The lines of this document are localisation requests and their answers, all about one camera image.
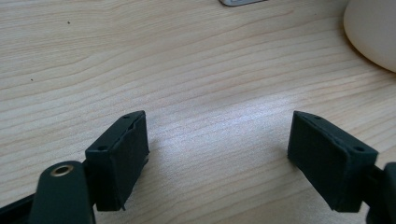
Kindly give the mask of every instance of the white mug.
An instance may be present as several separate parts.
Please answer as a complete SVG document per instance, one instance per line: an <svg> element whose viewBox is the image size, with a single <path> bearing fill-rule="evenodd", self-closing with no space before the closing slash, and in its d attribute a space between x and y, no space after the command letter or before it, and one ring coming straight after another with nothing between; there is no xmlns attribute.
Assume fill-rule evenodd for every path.
<svg viewBox="0 0 396 224"><path fill-rule="evenodd" d="M358 51L396 72L396 0L350 0L344 27Z"/></svg>

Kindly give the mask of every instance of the small hole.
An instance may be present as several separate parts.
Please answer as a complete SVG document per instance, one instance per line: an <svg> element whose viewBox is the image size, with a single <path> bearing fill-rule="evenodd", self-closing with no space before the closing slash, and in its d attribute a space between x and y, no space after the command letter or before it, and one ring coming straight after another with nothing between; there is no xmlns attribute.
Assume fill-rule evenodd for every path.
<svg viewBox="0 0 396 224"><path fill-rule="evenodd" d="M61 175L67 175L69 174L71 171L73 170L73 166L72 165L62 165L62 166L58 166L55 169L53 169L50 174L52 176L61 176Z"/></svg>
<svg viewBox="0 0 396 224"><path fill-rule="evenodd" d="M98 150L99 151L103 151L103 150L105 150L107 148L107 146L101 146L101 147L98 147Z"/></svg>
<svg viewBox="0 0 396 224"><path fill-rule="evenodd" d="M355 149L358 150L358 151L364 151L363 147L355 147Z"/></svg>

